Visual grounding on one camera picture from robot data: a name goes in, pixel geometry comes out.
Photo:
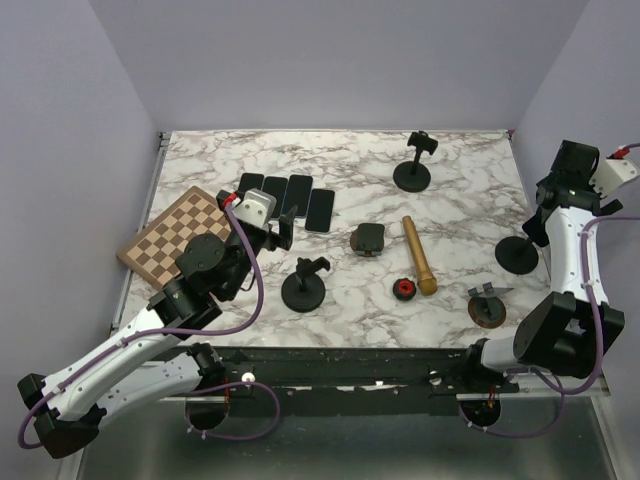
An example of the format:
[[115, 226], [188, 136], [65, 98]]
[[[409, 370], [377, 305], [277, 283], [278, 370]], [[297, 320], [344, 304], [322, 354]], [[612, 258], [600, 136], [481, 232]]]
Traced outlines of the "black round-base clamp stand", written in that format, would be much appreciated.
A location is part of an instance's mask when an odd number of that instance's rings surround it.
[[425, 131], [414, 131], [410, 134], [407, 145], [415, 148], [414, 159], [402, 162], [394, 169], [393, 181], [405, 192], [422, 192], [428, 188], [431, 174], [428, 168], [420, 163], [421, 156], [424, 152], [432, 156], [439, 142]]

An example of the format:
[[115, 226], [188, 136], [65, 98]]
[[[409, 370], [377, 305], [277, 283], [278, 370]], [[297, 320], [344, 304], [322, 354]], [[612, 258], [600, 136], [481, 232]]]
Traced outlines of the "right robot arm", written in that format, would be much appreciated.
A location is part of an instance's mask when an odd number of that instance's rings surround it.
[[550, 292], [513, 337], [481, 339], [467, 349], [459, 370], [467, 389], [480, 392], [505, 374], [540, 368], [582, 380], [570, 391], [577, 395], [598, 378], [625, 316], [611, 307], [600, 279], [597, 230], [620, 218], [621, 202], [602, 200], [625, 183], [613, 165], [628, 151], [601, 158], [594, 146], [561, 143], [549, 174], [536, 185], [537, 208], [523, 224], [523, 236], [504, 238], [495, 249], [505, 270], [525, 274], [536, 266], [538, 249], [549, 248]]

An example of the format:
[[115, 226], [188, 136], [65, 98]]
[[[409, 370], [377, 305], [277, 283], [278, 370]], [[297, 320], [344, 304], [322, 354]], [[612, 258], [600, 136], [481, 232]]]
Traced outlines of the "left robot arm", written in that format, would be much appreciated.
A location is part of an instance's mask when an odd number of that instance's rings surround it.
[[[160, 370], [139, 369], [191, 336], [233, 335], [259, 318], [265, 287], [257, 257], [263, 249], [291, 248], [297, 211], [282, 215], [274, 231], [268, 205], [227, 199], [222, 207], [232, 227], [228, 238], [193, 237], [176, 260], [178, 275], [124, 328], [72, 365], [19, 381], [29, 410], [18, 430], [21, 448], [43, 448], [54, 459], [64, 458], [91, 443], [101, 425], [140, 403], [180, 393], [209, 395], [220, 387], [222, 372], [213, 350], [203, 359], [188, 352]], [[210, 329], [222, 313], [220, 303], [237, 296], [247, 275], [257, 286], [252, 314], [239, 325]]]

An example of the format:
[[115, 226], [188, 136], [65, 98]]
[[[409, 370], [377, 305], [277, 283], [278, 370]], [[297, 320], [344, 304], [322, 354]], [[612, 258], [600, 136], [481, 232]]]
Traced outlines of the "dark phone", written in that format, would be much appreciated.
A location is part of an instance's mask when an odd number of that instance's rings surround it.
[[312, 176], [291, 175], [288, 180], [281, 213], [287, 214], [295, 207], [295, 216], [297, 218], [305, 218], [307, 216], [312, 187]]

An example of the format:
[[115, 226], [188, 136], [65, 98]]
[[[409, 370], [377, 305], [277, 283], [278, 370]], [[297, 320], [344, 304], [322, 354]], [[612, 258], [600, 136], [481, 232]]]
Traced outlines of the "black phone teal edge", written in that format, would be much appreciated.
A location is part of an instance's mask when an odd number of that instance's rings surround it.
[[285, 177], [268, 176], [264, 179], [262, 191], [265, 194], [273, 196], [276, 200], [273, 212], [271, 214], [272, 219], [277, 219], [281, 214], [282, 204], [284, 201], [287, 186], [288, 179]]

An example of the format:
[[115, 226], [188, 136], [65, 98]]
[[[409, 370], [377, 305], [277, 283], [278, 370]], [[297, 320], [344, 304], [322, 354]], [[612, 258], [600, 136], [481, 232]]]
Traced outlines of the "black phone silver edge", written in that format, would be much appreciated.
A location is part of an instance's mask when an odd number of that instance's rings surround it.
[[313, 189], [311, 191], [305, 230], [314, 233], [328, 233], [330, 231], [335, 192], [328, 189]]

